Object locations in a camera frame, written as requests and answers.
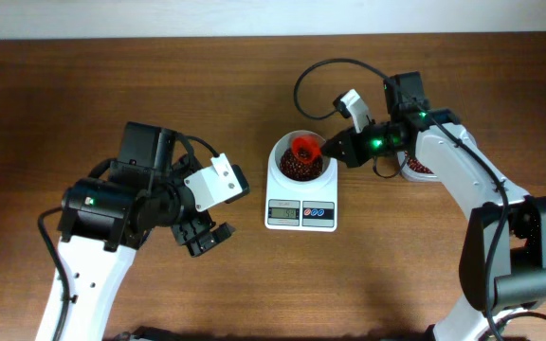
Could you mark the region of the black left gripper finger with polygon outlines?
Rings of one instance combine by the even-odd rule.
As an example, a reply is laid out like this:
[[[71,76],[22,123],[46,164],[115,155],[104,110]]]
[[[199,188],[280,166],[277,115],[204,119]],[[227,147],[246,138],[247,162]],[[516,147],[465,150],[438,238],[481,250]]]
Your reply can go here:
[[[207,224],[199,217],[189,218],[178,224],[173,224],[171,227],[171,231],[178,245],[186,245],[193,242],[206,230]]]
[[[188,243],[189,254],[192,258],[200,257],[229,239],[234,232],[235,228],[228,223],[223,223],[214,230],[205,231]]]

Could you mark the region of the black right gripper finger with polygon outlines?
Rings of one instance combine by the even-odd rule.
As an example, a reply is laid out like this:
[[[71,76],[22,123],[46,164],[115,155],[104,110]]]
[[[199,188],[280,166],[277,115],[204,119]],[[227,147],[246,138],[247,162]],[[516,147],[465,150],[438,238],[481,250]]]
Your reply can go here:
[[[323,156],[334,158],[337,162],[343,163],[345,166],[352,166],[354,164],[354,153],[347,151],[341,146],[322,147],[321,153]]]
[[[320,148],[322,151],[347,151],[352,150],[353,138],[355,137],[355,128],[350,127],[340,131],[338,134],[328,139]]]

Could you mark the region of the red plastic measuring scoop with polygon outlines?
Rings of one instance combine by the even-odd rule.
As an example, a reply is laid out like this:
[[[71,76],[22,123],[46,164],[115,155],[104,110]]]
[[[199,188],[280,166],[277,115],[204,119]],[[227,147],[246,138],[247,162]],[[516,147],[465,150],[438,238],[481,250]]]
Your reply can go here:
[[[321,156],[319,142],[314,135],[298,135],[290,142],[290,151],[295,160],[304,164],[312,164]]]

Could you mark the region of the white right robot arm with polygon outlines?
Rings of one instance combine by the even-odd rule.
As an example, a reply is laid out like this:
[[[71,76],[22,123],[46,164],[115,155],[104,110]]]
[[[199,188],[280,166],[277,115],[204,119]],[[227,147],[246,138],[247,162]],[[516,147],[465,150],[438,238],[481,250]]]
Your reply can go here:
[[[334,105],[353,121],[321,151],[349,168],[402,152],[428,168],[468,220],[459,264],[462,296],[428,327],[427,340],[501,339],[518,317],[546,301],[546,196],[508,180],[449,109],[433,109],[419,73],[383,80],[390,120],[376,123],[350,90]]]

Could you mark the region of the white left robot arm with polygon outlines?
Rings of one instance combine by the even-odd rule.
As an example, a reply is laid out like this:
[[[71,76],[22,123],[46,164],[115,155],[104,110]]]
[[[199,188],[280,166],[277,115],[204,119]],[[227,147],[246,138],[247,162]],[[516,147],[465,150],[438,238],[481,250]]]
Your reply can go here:
[[[235,229],[217,224],[209,208],[249,193],[241,168],[222,153],[204,167],[194,137],[137,122],[124,128],[117,157],[99,163],[64,193],[56,212],[61,238],[37,224],[55,264],[39,340],[100,340],[118,288],[156,227],[200,257]]]

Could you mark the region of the white digital kitchen scale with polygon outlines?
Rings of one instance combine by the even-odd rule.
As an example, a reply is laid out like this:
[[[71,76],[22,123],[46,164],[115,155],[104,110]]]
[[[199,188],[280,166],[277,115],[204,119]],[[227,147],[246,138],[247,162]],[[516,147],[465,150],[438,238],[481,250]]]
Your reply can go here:
[[[334,232],[338,180],[298,187],[281,184],[267,168],[264,224],[269,229]]]

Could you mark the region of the white round bowl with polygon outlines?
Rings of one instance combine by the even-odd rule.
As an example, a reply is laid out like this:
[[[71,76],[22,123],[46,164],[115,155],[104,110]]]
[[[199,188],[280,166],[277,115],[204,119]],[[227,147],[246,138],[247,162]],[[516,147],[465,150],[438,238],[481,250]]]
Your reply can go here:
[[[323,156],[321,154],[321,157],[323,159],[323,172],[320,177],[317,179],[311,180],[311,181],[295,181],[291,180],[290,178],[284,176],[280,170],[280,160],[282,158],[282,155],[287,149],[290,149],[290,142],[291,140],[298,135],[314,135],[316,139],[318,140],[319,146],[322,147],[323,144],[326,142],[326,140],[321,137],[320,135],[307,131],[307,130],[297,130],[291,133],[288,133],[284,135],[281,139],[277,141],[275,146],[273,147],[270,158],[269,158],[269,166],[268,171],[269,174],[276,179],[281,184],[287,184],[287,185],[296,185],[298,187],[307,187],[311,185],[324,185],[327,182],[333,180],[335,181],[337,179],[337,161],[333,158],[329,158],[327,156]]]

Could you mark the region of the red beans in container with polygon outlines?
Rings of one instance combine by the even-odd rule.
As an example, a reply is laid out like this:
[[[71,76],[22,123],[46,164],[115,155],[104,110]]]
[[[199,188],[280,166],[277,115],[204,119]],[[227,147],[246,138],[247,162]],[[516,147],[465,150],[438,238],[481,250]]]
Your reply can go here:
[[[432,175],[433,172],[422,165],[417,159],[412,158],[408,153],[405,153],[405,158],[407,160],[407,166],[411,171],[414,171],[418,174],[426,174],[426,175]]]

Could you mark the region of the clear plastic bean container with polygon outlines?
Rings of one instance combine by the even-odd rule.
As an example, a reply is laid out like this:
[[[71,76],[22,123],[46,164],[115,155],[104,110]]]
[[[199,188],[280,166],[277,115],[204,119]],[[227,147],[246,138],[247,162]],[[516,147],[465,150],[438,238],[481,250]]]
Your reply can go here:
[[[407,160],[405,158],[406,152],[400,152],[397,154],[397,160],[399,165],[402,167],[401,175],[408,181],[411,182],[439,182],[439,178],[433,173],[432,175],[418,174],[414,171],[411,171],[407,166]]]

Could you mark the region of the red beans in bowl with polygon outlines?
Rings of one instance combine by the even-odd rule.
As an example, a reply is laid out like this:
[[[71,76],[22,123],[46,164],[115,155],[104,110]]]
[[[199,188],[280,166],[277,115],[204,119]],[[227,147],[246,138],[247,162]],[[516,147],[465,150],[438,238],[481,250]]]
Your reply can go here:
[[[312,163],[301,162],[292,152],[287,149],[280,160],[282,174],[295,181],[311,181],[321,176],[323,172],[323,159],[318,156]]]

